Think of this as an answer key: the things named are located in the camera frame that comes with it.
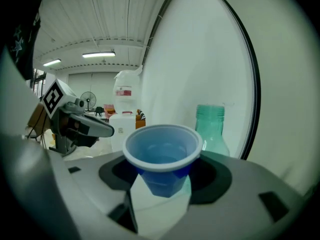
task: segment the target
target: white curved panel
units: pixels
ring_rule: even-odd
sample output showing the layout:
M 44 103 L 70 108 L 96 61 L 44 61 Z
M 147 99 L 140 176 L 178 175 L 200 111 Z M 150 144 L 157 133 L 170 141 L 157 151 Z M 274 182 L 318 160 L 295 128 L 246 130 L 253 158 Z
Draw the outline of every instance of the white curved panel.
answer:
M 261 111 L 248 160 L 304 195 L 320 176 L 319 38 L 294 0 L 227 1 L 260 72 Z
M 198 104 L 226 104 L 224 139 L 240 157 L 252 109 L 252 74 L 238 25 L 221 0 L 172 0 L 143 68 L 147 125 L 195 128 Z

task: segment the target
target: black cable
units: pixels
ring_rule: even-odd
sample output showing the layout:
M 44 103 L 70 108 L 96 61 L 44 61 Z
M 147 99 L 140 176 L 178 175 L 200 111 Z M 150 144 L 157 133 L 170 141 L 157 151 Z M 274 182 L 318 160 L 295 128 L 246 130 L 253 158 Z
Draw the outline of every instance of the black cable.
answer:
M 44 117 L 44 121 L 43 121 L 43 125 L 42 125 L 42 134 L 41 134 L 41 139 L 42 139 L 42 146 L 47 149 L 47 145 L 46 145 L 46 141 L 44 141 L 44 129 L 45 129 L 45 123 L 46 123 L 46 119 L 47 119 L 48 114 L 45 115 Z
M 45 109 L 45 107 L 43 107 L 43 108 L 42 108 L 41 113 L 40 113 L 40 115 L 39 115 L 39 117 L 38 117 L 37 121 L 35 122 L 35 125 L 33 126 L 32 130 L 29 132 L 28 136 L 26 137 L 27 139 L 29 139 L 29 138 L 30 138 L 30 135 L 31 135 L 32 131 L 35 129 L 36 125 L 38 124 L 38 122 L 39 122 L 39 120 L 40 120 L 40 117 L 41 117 L 42 112 L 44 111 L 44 109 Z

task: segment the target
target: white container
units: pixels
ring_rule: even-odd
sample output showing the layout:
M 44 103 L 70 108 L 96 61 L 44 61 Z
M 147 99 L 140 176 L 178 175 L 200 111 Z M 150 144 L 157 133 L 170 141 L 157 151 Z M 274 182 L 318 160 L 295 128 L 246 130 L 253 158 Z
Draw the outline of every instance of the white container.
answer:
M 113 105 L 117 114 L 136 115 L 138 109 L 139 74 L 142 72 L 140 66 L 137 70 L 123 70 L 115 76 L 113 87 Z
M 124 139 L 136 130 L 136 114 L 113 114 L 109 124 L 114 128 L 114 134 L 110 137 L 112 151 L 121 151 Z

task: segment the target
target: white cup rim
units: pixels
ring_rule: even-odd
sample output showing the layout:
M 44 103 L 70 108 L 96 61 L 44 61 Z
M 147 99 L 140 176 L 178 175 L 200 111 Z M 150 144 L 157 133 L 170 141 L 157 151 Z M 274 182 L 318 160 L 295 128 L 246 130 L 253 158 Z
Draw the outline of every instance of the white cup rim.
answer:
M 194 150 L 193 153 L 191 153 L 190 155 L 188 155 L 186 158 L 181 159 L 179 161 L 176 162 L 171 162 L 171 163 L 150 163 L 150 162 L 144 162 L 141 161 L 137 158 L 135 158 L 133 155 L 131 155 L 129 153 L 129 151 L 127 150 L 126 144 L 127 144 L 127 140 L 129 138 L 131 138 L 132 136 L 142 132 L 142 131 L 147 131 L 150 128 L 159 128 L 159 127 L 168 127 L 168 128 L 180 128 L 183 129 L 187 132 L 189 132 L 190 134 L 193 135 L 194 139 L 196 139 L 196 141 L 198 142 L 198 145 L 196 147 L 196 149 Z M 135 167 L 138 167 L 142 170 L 148 171 L 148 172 L 171 172 L 171 171 L 175 171 L 178 169 L 181 169 L 183 167 L 188 166 L 189 164 L 191 164 L 195 159 L 200 157 L 200 152 L 202 150 L 202 146 L 203 146 L 203 141 L 202 138 L 200 136 L 199 133 L 197 133 L 195 130 L 193 130 L 190 127 L 184 126 L 184 125 L 177 125 L 177 124 L 155 124 L 155 125 L 150 125 L 150 126 L 144 126 L 141 127 L 137 130 L 135 130 L 133 133 L 131 133 L 130 135 L 128 135 L 124 141 L 123 141 L 123 146 L 122 146 L 122 150 L 123 150 L 123 154 L 125 156 L 125 158 L 127 159 L 127 161 L 129 163 L 131 163 L 132 165 L 134 165 Z

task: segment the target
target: ceiling beam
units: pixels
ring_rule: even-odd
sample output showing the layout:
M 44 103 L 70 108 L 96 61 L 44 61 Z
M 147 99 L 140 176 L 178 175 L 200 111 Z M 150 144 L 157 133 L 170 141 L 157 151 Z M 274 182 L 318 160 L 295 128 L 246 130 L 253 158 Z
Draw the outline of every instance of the ceiling beam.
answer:
M 62 68 L 59 70 L 49 71 L 52 74 L 80 74 L 80 73 L 92 73 L 92 72 L 114 72 L 118 73 L 122 70 L 136 70 L 137 66 L 127 66 L 127 65 L 84 65 L 84 66 L 74 66 L 71 68 Z
M 134 40 L 121 40 L 121 39 L 86 39 L 86 40 L 80 40 L 77 42 L 69 43 L 63 47 L 56 48 L 54 50 L 50 50 L 42 55 L 39 55 L 36 57 L 37 60 L 47 63 L 48 60 L 52 60 L 54 58 L 58 58 L 61 53 L 65 53 L 67 51 L 73 50 L 73 49 L 79 49 L 79 48 L 94 48 L 97 49 L 96 44 L 99 47 L 99 51 L 97 52 L 104 52 L 104 48 L 107 48 L 110 50 L 110 48 L 114 47 L 127 47 L 127 48 L 136 48 L 136 49 L 143 49 L 144 45 L 140 41 L 134 41 Z

